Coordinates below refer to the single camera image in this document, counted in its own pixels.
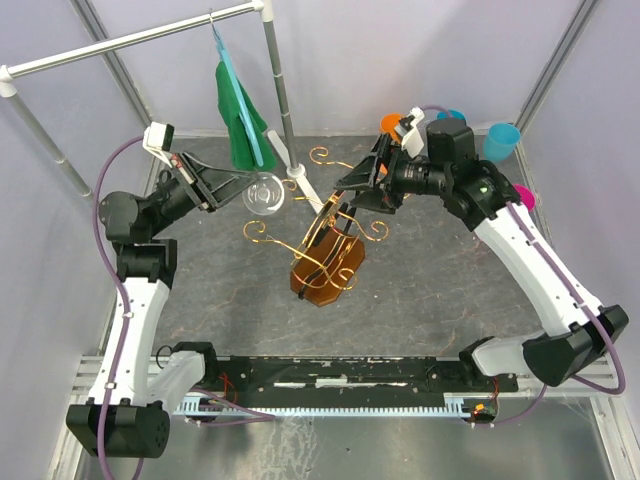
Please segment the clear wine glass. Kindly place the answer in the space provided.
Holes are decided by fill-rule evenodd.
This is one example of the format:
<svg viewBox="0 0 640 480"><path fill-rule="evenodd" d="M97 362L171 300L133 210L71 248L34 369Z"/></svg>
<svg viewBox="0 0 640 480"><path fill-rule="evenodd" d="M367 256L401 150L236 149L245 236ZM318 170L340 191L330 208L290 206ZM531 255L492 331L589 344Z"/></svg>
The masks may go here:
<svg viewBox="0 0 640 480"><path fill-rule="evenodd" d="M246 208L255 215L273 215L285 202L284 184L276 175L260 172L258 180L243 191L242 200Z"/></svg>

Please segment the orange wine glass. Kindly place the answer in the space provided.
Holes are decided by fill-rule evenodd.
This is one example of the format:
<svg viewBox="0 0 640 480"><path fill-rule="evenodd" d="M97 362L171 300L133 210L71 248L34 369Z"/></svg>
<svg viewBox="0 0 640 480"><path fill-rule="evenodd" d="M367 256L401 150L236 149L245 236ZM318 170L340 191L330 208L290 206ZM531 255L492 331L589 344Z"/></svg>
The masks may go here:
<svg viewBox="0 0 640 480"><path fill-rule="evenodd" d="M396 128L399 126L400 120L405 115L401 113L390 113L385 115L379 124L380 134L389 134L391 136L391 153L401 145L401 137L398 135Z"/></svg>

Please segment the blue wine glass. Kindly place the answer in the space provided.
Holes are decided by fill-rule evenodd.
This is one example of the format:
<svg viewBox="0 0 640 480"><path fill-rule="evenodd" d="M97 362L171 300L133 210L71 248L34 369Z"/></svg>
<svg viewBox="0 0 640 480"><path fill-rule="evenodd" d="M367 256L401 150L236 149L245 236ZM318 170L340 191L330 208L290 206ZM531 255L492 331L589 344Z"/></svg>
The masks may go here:
<svg viewBox="0 0 640 480"><path fill-rule="evenodd" d="M491 162L501 162L508 158L520 142L520 130L510 123L492 125L483 143L483 155Z"/></svg>
<svg viewBox="0 0 640 480"><path fill-rule="evenodd" d="M461 119L463 121L466 120L466 117L463 113L457 111L457 110L443 110L440 111L437 115L436 115L437 119L445 119L445 118L457 118L457 119Z"/></svg>

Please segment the pink wine glass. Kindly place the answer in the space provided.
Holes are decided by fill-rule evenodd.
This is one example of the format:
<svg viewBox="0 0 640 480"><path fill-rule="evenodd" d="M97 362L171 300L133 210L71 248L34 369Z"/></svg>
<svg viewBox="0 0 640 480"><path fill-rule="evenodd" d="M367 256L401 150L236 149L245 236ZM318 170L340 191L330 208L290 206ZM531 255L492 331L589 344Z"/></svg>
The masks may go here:
<svg viewBox="0 0 640 480"><path fill-rule="evenodd" d="M513 188L519 194L521 202L527 207L528 211L533 211L536 206L536 197L533 192L521 184L514 184Z"/></svg>

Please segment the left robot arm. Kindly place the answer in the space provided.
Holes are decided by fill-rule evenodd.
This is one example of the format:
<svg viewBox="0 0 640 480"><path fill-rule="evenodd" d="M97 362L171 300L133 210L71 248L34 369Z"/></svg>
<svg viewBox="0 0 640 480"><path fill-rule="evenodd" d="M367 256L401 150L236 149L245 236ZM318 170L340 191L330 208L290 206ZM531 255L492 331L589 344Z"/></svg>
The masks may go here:
<svg viewBox="0 0 640 480"><path fill-rule="evenodd" d="M199 209L214 212L258 180L255 172L208 167L189 152L174 154L147 196L114 191L97 204L97 239L111 243L107 263L117 304L103 361L87 400L69 407L66 425L101 460L157 458L170 416L196 387L209 390L221 368L208 341L182 341L156 377L148 374L160 314L177 270L178 244L160 233Z"/></svg>

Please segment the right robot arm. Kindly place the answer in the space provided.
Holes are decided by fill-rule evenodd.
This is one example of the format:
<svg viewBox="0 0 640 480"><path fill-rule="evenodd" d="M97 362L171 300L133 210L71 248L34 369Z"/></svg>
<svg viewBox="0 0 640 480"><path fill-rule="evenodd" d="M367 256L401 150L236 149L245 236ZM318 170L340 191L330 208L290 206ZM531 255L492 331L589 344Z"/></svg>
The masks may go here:
<svg viewBox="0 0 640 480"><path fill-rule="evenodd" d="M501 260L533 305L541 331L519 337L482 339L457 367L459 382L478 391L494 376L531 374L557 387L568 379L590 388L581 371L604 355L614 363L618 384L626 381L614 343L629 323L619 305L604 305L563 264L541 236L508 178L487 156L479 156L473 130L448 117L418 126L416 115L400 120L398 139L378 137L371 151L336 181L352 191L353 206L393 214L407 194L439 197L445 209Z"/></svg>

